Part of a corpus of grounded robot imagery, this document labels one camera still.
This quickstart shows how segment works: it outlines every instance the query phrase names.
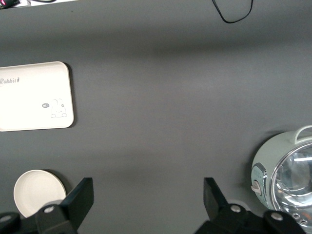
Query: pot handle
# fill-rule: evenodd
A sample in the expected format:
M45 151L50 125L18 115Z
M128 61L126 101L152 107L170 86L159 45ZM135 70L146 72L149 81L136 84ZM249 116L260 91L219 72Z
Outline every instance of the pot handle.
M298 136L300 135L300 133L307 129L307 128L312 128L312 125L308 125L308 126L304 126L302 128L299 128L295 133L294 133L294 136L293 136L293 143L294 144L299 144L299 143L303 143L305 141L312 141L312 136L307 136L307 137L304 137L304 138L301 138L298 140Z

